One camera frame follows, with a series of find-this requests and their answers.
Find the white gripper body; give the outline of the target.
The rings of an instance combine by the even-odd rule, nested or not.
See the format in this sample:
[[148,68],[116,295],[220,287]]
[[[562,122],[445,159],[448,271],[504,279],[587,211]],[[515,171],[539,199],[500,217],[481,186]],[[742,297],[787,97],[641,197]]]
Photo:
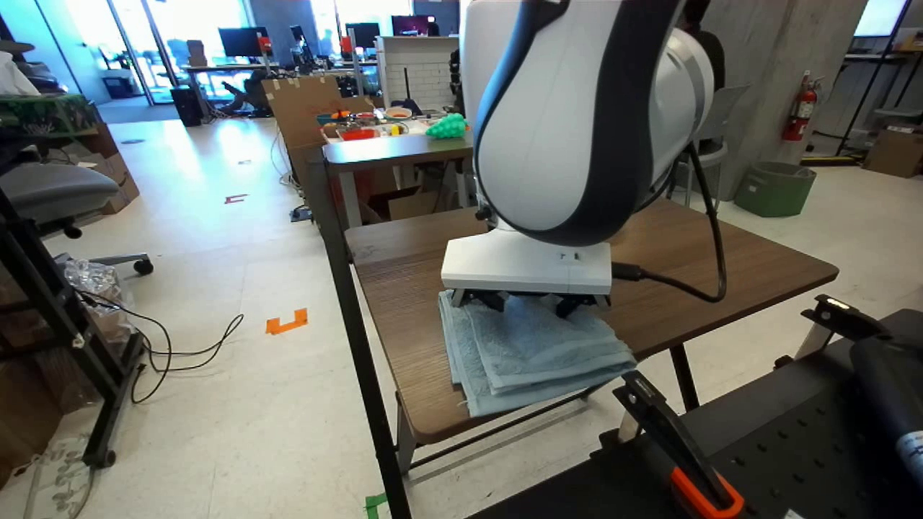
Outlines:
[[445,244],[441,286],[461,290],[608,295],[613,248],[553,244],[509,224]]

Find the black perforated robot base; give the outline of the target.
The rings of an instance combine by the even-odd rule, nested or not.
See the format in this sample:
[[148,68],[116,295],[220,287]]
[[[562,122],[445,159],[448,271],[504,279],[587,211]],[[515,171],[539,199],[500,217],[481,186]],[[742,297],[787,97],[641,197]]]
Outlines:
[[[881,325],[882,338],[833,341],[680,414],[699,453],[742,492],[742,519],[923,519],[921,485],[855,370],[871,346],[910,346],[921,367],[923,313],[904,309]],[[474,519],[690,519],[672,466],[649,432],[604,440],[582,465]]]

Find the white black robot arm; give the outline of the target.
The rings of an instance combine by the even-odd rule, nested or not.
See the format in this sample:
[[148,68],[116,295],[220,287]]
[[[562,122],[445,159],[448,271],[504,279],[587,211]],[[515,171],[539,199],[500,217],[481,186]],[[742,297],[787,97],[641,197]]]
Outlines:
[[452,306],[613,290],[613,238],[711,119],[690,0],[461,0],[474,182],[493,224],[445,244]]

